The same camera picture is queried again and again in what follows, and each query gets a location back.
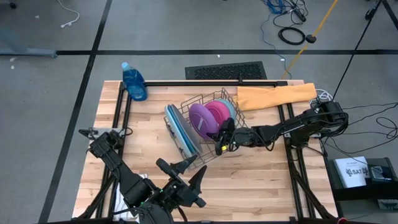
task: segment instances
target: white cable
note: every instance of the white cable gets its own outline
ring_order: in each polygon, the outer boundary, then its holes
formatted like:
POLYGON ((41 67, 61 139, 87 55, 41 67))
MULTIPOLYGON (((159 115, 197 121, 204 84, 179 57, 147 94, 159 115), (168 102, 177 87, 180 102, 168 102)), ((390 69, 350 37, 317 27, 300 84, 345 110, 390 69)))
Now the white cable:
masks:
POLYGON ((74 12, 74 13, 77 14, 77 18, 76 18, 74 21, 70 21, 70 22, 67 22, 66 24, 62 24, 62 25, 61 25, 61 28, 64 28, 66 25, 71 26, 72 23, 76 22, 76 21, 79 19, 79 17, 80 17, 79 12, 76 12, 76 11, 74 11, 74 10, 68 9, 67 7, 63 6, 63 4, 61 3, 60 0, 58 0, 58 2, 60 3, 61 7, 63 7, 65 10, 68 10, 68 11, 70 11, 70 12, 74 12))
POLYGON ((330 93, 328 93, 326 90, 316 89, 316 91, 320 100, 328 100, 328 101, 333 100, 333 96, 330 93))

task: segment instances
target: wooden tabletop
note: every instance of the wooden tabletop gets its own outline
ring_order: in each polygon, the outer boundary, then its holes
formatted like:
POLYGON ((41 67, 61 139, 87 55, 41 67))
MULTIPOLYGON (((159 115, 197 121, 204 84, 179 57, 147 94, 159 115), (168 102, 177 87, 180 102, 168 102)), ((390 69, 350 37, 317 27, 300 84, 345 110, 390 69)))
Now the wooden tabletop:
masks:
MULTIPOLYGON (((289 85, 301 85, 302 80, 289 80, 289 85)), ((105 81, 99 100, 94 123, 95 128, 110 128, 118 97, 119 81, 105 81)), ((134 130, 126 137, 123 160, 133 172, 147 174, 155 185, 163 187, 168 180, 155 164, 158 158, 167 162, 182 160, 164 122, 164 107, 180 105, 183 101, 199 95, 221 90, 221 86, 150 86, 146 101, 131 103, 128 126, 134 130)), ((225 87, 236 95, 236 86, 225 87)), ((119 127, 124 114, 126 96, 123 98, 119 127)), ((292 104, 294 113, 300 114, 309 108, 308 102, 292 104)), ((276 107, 245 111, 248 126, 277 124, 280 122, 276 107)), ((310 147, 320 150, 319 142, 311 139, 310 147)), ((325 163, 321 155, 307 148, 303 149, 305 167, 310 188, 319 201, 337 216, 335 202, 330 188, 325 163)), ((292 184, 289 177, 287 157, 282 138, 275 142, 272 152, 263 147, 241 147, 236 152, 227 152, 207 163, 201 197, 206 201, 204 208, 194 205, 184 212, 190 221, 287 221, 296 216, 292 184)), ((91 203, 101 187, 104 164, 101 159, 88 153, 81 176, 73 217, 79 216, 91 203)), ((181 175, 189 180, 198 169, 181 175)), ((304 214, 308 216, 305 197, 300 190, 304 214)), ((175 221, 182 221, 177 211, 175 221)))

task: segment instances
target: dish soap bottle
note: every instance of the dish soap bottle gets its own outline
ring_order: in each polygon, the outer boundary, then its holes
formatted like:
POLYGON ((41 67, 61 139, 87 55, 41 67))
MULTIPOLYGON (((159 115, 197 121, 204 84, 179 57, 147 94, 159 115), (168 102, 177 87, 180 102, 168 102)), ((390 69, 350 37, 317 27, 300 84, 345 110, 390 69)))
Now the dish soap bottle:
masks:
POLYGON ((147 98, 147 86, 144 77, 127 62, 122 63, 123 83, 131 98, 135 101, 144 101, 147 98))

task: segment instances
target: black metal frame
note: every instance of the black metal frame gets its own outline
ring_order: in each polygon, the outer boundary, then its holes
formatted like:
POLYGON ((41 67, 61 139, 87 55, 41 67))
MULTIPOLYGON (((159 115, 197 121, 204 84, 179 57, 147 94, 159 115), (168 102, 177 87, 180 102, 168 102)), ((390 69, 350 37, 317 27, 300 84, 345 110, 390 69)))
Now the black metal frame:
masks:
MULTIPOLYGON (((269 82, 259 82, 259 81, 243 81, 242 79, 237 80, 237 81, 210 81, 210 82, 196 82, 196 81, 171 81, 171 82, 147 82, 147 86, 286 86, 287 81, 269 81, 269 82)), ((125 89, 123 87, 123 83, 121 82, 119 86, 119 94, 118 94, 118 100, 116 102, 116 108, 115 108, 115 114, 114 114, 114 119, 113 119, 113 125, 112 128, 117 128, 118 126, 118 121, 119 121, 119 114, 120 114, 120 109, 121 109, 121 103, 123 99, 123 93, 125 89)), ((127 128, 127 122, 129 119, 129 111, 131 107, 131 98, 128 96, 127 97, 127 102, 126 102, 126 109, 124 112, 124 118, 123 118, 123 128, 127 128)), ((293 112, 293 107, 292 104, 288 103, 287 104, 287 110, 289 112, 289 117, 293 118, 294 117, 294 112, 293 112)), ((284 114, 284 109, 283 106, 280 105, 278 106, 278 112, 280 116, 280 122, 285 121, 285 114, 284 114)), ((301 219, 303 218, 303 210, 302 210, 302 204, 301 204, 301 198, 299 194, 299 187, 297 185, 297 180, 294 178, 293 171, 297 171, 295 166, 294 166, 294 161, 293 161, 293 156, 292 156, 292 148, 290 148, 286 143, 286 138, 284 137, 285 141, 285 150, 286 150, 286 156, 287 156, 287 161, 289 165, 289 173, 290 173, 290 180, 292 183, 292 190, 293 190, 293 195, 294 195, 294 201, 295 201, 295 206, 296 206, 296 212, 297 212, 297 218, 301 219)), ((118 154, 122 157, 123 156, 123 150, 124 150, 124 145, 122 148, 119 149, 118 154)), ((307 173, 305 171, 305 164, 304 164, 304 159, 302 156, 302 153, 297 150, 297 155, 298 155, 298 164, 300 166, 300 172, 301 172, 301 177, 303 178, 303 181, 305 184, 308 185, 308 177, 307 173)), ((107 180, 109 179, 110 171, 105 168, 104 173, 103 173, 103 180, 101 183, 101 189, 103 189, 104 185, 107 183, 107 180)), ((112 188, 112 194, 111 194, 111 199, 109 202, 109 209, 108 209, 108 214, 107 217, 112 219, 113 217, 113 207, 116 202, 116 184, 117 182, 114 181, 113 183, 113 188, 112 188)), ((307 206, 308 206, 308 211, 310 218, 315 218, 315 212, 314 212, 314 207, 306 195, 306 201, 307 201, 307 206)), ((101 218, 103 216, 103 205, 104 205, 104 199, 102 199, 98 205, 97 212, 95 217, 96 218, 101 218)), ((228 223, 228 224, 233 224, 233 223, 278 223, 278 224, 283 224, 283 223, 291 223, 291 221, 286 221, 286 222, 222 222, 222 223, 228 223)))

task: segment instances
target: yellow pole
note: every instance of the yellow pole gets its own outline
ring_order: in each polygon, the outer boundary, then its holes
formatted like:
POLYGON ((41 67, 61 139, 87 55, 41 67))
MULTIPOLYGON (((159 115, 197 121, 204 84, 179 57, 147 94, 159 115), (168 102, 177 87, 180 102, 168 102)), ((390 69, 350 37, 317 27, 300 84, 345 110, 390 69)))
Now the yellow pole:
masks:
MULTIPOLYGON (((318 32, 322 29, 323 24, 326 22, 326 20, 328 19, 331 11, 333 10, 333 8, 336 6, 338 0, 335 0, 333 2, 333 4, 330 6, 328 12, 326 13, 326 15, 323 17, 321 23, 319 24, 318 28, 315 30, 315 32, 312 34, 313 37, 315 37, 315 35, 318 34, 318 32)), ((303 53, 304 50, 306 50, 308 47, 308 43, 304 45, 304 47, 301 49, 301 51, 294 57, 294 59, 292 60, 292 62, 290 63, 290 65, 287 67, 284 75, 282 75, 281 79, 285 79, 287 72, 290 70, 290 68, 295 64, 295 62, 297 61, 297 59, 299 59, 300 55, 303 53)))

